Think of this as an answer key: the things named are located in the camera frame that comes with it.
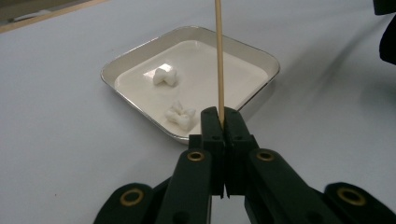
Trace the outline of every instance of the wooden stick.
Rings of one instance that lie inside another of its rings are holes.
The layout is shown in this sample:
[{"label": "wooden stick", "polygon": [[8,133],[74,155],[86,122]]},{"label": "wooden stick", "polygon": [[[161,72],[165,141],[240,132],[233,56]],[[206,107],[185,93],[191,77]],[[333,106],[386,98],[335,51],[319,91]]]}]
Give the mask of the wooden stick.
[{"label": "wooden stick", "polygon": [[224,128],[224,78],[223,78],[223,50],[222,50],[222,27],[221,27],[221,2],[216,2],[216,34],[218,49],[218,84],[219,84],[219,121]]}]

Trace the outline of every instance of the table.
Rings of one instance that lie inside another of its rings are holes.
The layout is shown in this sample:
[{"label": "table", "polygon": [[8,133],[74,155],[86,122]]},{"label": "table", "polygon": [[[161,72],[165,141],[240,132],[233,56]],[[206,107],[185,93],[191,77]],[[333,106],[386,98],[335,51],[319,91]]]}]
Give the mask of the table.
[{"label": "table", "polygon": [[[223,1],[223,33],[281,71],[241,111],[261,147],[323,191],[347,182],[396,210],[396,66],[379,59],[392,16],[371,1]],[[100,78],[102,67],[186,25],[215,30],[214,1],[108,1],[0,34],[0,223],[92,223],[110,194],[169,177],[187,147]],[[214,198],[212,223],[249,223]]]}]

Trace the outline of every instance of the tray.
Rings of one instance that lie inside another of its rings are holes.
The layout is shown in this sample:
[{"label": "tray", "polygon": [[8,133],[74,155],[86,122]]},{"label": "tray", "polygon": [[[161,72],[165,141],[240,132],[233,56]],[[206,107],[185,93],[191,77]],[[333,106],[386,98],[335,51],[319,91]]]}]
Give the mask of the tray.
[{"label": "tray", "polygon": [[[223,37],[224,104],[240,110],[279,71],[272,55]],[[199,134],[200,113],[218,105],[216,33],[202,27],[181,27],[131,49],[105,65],[102,80],[132,107],[177,141],[188,144]],[[153,84],[157,68],[177,71],[175,86]],[[167,120],[174,101],[196,110],[191,128]]]}]

